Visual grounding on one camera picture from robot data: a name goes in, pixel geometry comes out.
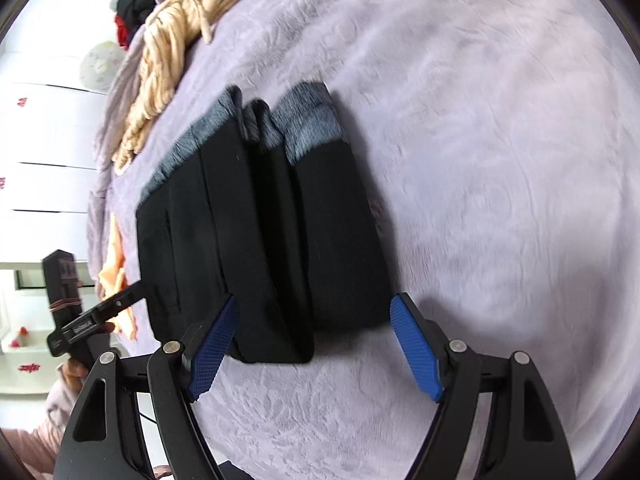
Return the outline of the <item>pink sleeved forearm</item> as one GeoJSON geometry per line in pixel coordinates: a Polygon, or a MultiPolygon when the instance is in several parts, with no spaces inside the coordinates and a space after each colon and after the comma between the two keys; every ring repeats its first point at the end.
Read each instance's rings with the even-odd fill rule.
{"type": "Polygon", "coordinates": [[[41,424],[32,431],[2,428],[9,445],[35,479],[53,478],[56,456],[77,399],[78,393],[66,384],[59,366],[41,424]]]}

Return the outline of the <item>person's left hand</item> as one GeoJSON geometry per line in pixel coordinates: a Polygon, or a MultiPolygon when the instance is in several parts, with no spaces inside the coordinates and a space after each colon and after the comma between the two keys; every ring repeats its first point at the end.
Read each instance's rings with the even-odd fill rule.
{"type": "Polygon", "coordinates": [[[104,351],[110,346],[111,333],[113,333],[114,330],[115,324],[106,322],[96,334],[90,337],[91,346],[89,348],[89,356],[93,358],[93,360],[90,362],[89,367],[86,367],[84,362],[76,360],[73,356],[62,364],[60,368],[62,382],[64,382],[68,390],[75,396],[78,396],[81,392],[89,370],[91,370],[94,360],[98,356],[98,351],[104,351]]]}

